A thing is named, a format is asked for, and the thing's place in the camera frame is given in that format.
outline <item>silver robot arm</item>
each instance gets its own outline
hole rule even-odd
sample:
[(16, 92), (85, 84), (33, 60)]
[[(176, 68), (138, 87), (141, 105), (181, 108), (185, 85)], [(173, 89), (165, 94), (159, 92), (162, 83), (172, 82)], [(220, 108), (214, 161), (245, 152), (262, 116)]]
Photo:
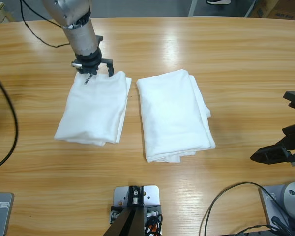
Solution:
[(42, 0), (49, 14), (61, 25), (76, 55), (72, 62), (80, 73), (97, 74), (100, 63), (114, 74), (113, 61), (103, 59), (98, 47), (103, 40), (96, 36), (90, 19), (92, 0)]

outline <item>wood grain surface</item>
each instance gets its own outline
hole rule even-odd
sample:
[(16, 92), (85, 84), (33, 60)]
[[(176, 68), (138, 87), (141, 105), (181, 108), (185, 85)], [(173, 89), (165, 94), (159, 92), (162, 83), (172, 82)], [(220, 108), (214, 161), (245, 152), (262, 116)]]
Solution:
[[(61, 29), (29, 22), (51, 44), (66, 43)], [(0, 24), (0, 78), (20, 123), (15, 153), (0, 168), (0, 191), (15, 194), (9, 236), (102, 235), (109, 227), (117, 186), (156, 184), (164, 236), (203, 235), (201, 221), (225, 187), (295, 181), (289, 164), (250, 160), (283, 137), (295, 110), (282, 96), (295, 90), (295, 21), (253, 18), (93, 19), (103, 56), (132, 78), (120, 144), (104, 147), (54, 140), (75, 76), (70, 46), (47, 47), (22, 22)], [(136, 81), (188, 70), (207, 106), (216, 149), (180, 164), (147, 163)], [(0, 161), (14, 137), (0, 91)], [(209, 235), (237, 233), (266, 222), (259, 193), (241, 186), (213, 208)]]

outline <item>black cable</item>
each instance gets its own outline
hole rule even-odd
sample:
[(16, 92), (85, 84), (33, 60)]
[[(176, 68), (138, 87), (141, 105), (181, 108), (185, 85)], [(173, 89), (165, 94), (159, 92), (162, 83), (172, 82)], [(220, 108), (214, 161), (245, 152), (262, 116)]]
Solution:
[(240, 186), (240, 185), (243, 185), (243, 184), (252, 184), (252, 185), (255, 185), (255, 186), (257, 186), (257, 187), (259, 187), (259, 188), (261, 188), (265, 193), (267, 193), (268, 195), (269, 195), (269, 197), (270, 198), (272, 198), (272, 200), (277, 204), (277, 206), (280, 208), (280, 210), (282, 211), (282, 212), (284, 212), (289, 218), (291, 218), (291, 216), (286, 212), (286, 210), (285, 209), (283, 209), (282, 207), (281, 207), (281, 205), (276, 201), (276, 199), (265, 189), (265, 188), (263, 188), (261, 185), (259, 185), (259, 184), (257, 184), (257, 183), (253, 183), (253, 182), (241, 182), (241, 183), (237, 183), (237, 184), (234, 184), (234, 185), (232, 185), (232, 186), (230, 186), (230, 187), (228, 187), (228, 188), (226, 188), (226, 189), (224, 189), (222, 192), (220, 192), (214, 199), (213, 199), (213, 201), (212, 201), (212, 203), (210, 204), (210, 206), (209, 206), (209, 208), (208, 208), (208, 211), (207, 211), (207, 217), (206, 217), (206, 224), (205, 224), (205, 236), (207, 236), (207, 224), (208, 224), (208, 219), (209, 219), (209, 217), (210, 217), (210, 213), (211, 213), (211, 210), (212, 210), (212, 208), (213, 208), (213, 205), (214, 205), (214, 203), (216, 202), (216, 200), (219, 198), (219, 197), (221, 197), (221, 195), (223, 195), (225, 192), (227, 192), (228, 190), (230, 190), (230, 189), (232, 189), (232, 188), (235, 188), (235, 187), (237, 187), (237, 186)]
[(163, 215), (159, 214), (157, 216), (151, 216), (147, 219), (146, 229), (144, 230), (144, 236), (162, 236), (161, 228), (163, 223)]
[(255, 225), (255, 226), (251, 226), (251, 227), (247, 227), (246, 229), (238, 232), (237, 234), (235, 234), (234, 236), (239, 236), (240, 234), (243, 234), (244, 232), (246, 232), (247, 230), (251, 230), (254, 228), (261, 228), (261, 227), (268, 227), (269, 229), (274, 229), (274, 230), (280, 230), (279, 228), (273, 227), (271, 225)]
[(57, 24), (57, 23), (55, 23), (55, 22), (53, 22), (53, 21), (47, 19), (46, 17), (43, 17), (43, 16), (40, 15), (38, 12), (34, 11), (34, 10), (33, 10), (33, 9), (32, 9), (32, 8), (26, 3), (26, 1), (22, 0), (22, 2), (25, 4), (25, 6), (28, 7), (29, 10), (31, 10), (31, 11), (32, 11), (33, 13), (35, 13), (37, 16), (39, 16), (40, 18), (42, 18), (42, 19), (44, 19), (44, 20), (46, 20), (46, 21), (48, 21), (48, 22), (54, 24), (55, 26), (58, 26), (58, 27), (61, 28), (61, 25), (59, 25), (59, 24)]
[(50, 46), (50, 47), (53, 47), (53, 48), (59, 48), (59, 47), (62, 47), (62, 46), (66, 46), (66, 45), (70, 45), (69, 43), (65, 43), (65, 44), (60, 44), (60, 45), (51, 45), (49, 43), (46, 43), (44, 40), (42, 40), (40, 37), (38, 37), (32, 30), (31, 28), (29, 27), (29, 25), (27, 24), (27, 22), (25, 21), (25, 18), (24, 18), (24, 14), (23, 14), (23, 4), (22, 4), (22, 0), (19, 0), (20, 1), (20, 7), (21, 7), (21, 15), (22, 15), (22, 19), (23, 19), (23, 22), (24, 24), (26, 25), (26, 27), (31, 31), (31, 33), (37, 38), (39, 39), (42, 43), (46, 44), (47, 46)]
[(8, 159), (9, 157), (12, 155), (15, 147), (16, 147), (16, 143), (18, 141), (18, 136), (19, 136), (19, 126), (18, 126), (18, 120), (17, 120), (17, 117), (16, 117), (16, 113), (15, 113), (15, 110), (14, 110), (14, 107), (13, 107), (13, 104), (9, 98), (9, 95), (7, 94), (7, 92), (5, 91), (2, 83), (0, 82), (0, 89), (3, 93), (3, 95), (5, 96), (5, 99), (7, 101), (7, 103), (9, 104), (9, 107), (11, 109), (11, 112), (13, 114), (13, 118), (14, 118), (14, 125), (15, 125), (15, 136), (14, 136), (14, 142), (13, 142), (13, 145), (11, 147), (11, 150), (10, 152), (7, 154), (7, 156), (0, 162), (0, 166), (2, 166)]

